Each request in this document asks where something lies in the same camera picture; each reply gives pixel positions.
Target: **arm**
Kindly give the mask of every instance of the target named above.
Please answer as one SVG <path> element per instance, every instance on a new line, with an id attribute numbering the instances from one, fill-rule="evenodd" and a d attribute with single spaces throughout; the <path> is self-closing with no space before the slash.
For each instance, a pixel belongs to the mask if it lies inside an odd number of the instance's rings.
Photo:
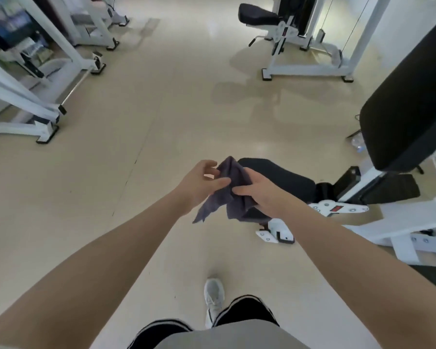
<path id="1" fill-rule="evenodd" d="M 88 348 L 179 217 L 229 185 L 199 162 L 171 193 L 67 258 L 0 316 L 0 345 Z"/>
<path id="2" fill-rule="evenodd" d="M 351 230 L 321 216 L 261 174 L 234 187 L 282 219 L 308 257 L 384 349 L 436 348 L 436 287 Z"/>

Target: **hand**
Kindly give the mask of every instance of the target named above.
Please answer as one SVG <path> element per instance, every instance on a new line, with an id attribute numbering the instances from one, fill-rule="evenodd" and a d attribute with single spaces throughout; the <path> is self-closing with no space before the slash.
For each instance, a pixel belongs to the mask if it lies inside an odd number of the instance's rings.
<path id="1" fill-rule="evenodd" d="M 230 178 L 218 178 L 220 171 L 215 169 L 217 162 L 214 160 L 201 160 L 182 179 L 174 193 L 178 193 L 185 201 L 185 214 L 202 203 L 209 195 L 231 183 Z"/>
<path id="2" fill-rule="evenodd" d="M 291 205 L 299 201 L 255 170 L 247 167 L 244 169 L 249 174 L 252 185 L 234 187 L 233 193 L 251 196 L 258 203 L 257 208 L 267 216 L 282 219 L 285 213 L 291 210 Z"/>

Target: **black pants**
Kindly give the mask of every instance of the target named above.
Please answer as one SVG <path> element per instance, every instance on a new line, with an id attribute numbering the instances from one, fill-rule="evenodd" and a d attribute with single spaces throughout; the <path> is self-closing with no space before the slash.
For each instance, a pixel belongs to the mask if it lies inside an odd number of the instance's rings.
<path id="1" fill-rule="evenodd" d="M 231 305 L 220 312 L 213 322 L 213 327 L 245 320 L 264 320 L 279 326 L 273 313 L 261 299 L 253 295 L 244 295 L 234 299 Z M 171 334 L 192 331 L 189 325 L 180 320 L 158 320 L 142 328 L 128 349 L 153 349 Z"/>

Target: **forearm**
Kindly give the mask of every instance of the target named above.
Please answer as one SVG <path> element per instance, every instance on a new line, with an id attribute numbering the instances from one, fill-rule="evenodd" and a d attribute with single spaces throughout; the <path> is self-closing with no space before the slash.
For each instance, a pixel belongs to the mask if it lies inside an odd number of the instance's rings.
<path id="1" fill-rule="evenodd" d="M 292 199 L 283 220 L 384 348 L 436 348 L 436 287 L 373 243 Z"/>
<path id="2" fill-rule="evenodd" d="M 88 348 L 186 211 L 170 193 L 59 264 L 0 316 L 0 344 Z"/>

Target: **cable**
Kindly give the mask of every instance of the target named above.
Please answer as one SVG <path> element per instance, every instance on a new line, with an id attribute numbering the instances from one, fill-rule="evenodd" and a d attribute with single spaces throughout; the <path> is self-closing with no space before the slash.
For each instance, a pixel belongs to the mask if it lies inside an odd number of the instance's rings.
<path id="1" fill-rule="evenodd" d="M 331 0 L 330 6 L 328 7 L 328 11 L 326 11 L 326 16 L 325 19 L 323 20 L 323 24 L 321 25 L 321 28 L 323 28 L 323 26 L 325 25 L 326 22 L 326 17 L 328 17 L 328 13 L 330 13 L 330 9 L 331 9 L 331 5 L 333 4 L 334 0 Z"/>
<path id="2" fill-rule="evenodd" d="M 363 15 L 363 12 L 365 11 L 366 5 L 368 5 L 369 1 L 370 1 L 370 0 L 367 0 L 367 1 L 366 1 L 365 7 L 364 7 L 364 9 L 362 10 L 362 13 L 361 13 L 360 16 L 358 17 L 357 22 L 355 22 L 355 26 L 354 26 L 354 28 L 352 29 L 352 31 L 350 32 L 350 35 L 349 35 L 349 37 L 347 38 L 347 41 L 345 42 L 344 47 L 342 48 L 342 52 L 344 52 L 344 49 L 345 49 L 347 43 L 349 42 L 350 37 L 351 37 L 352 34 L 354 33 L 355 27 L 357 27 L 357 23 L 358 23 L 358 21 L 360 21 L 362 15 Z"/>

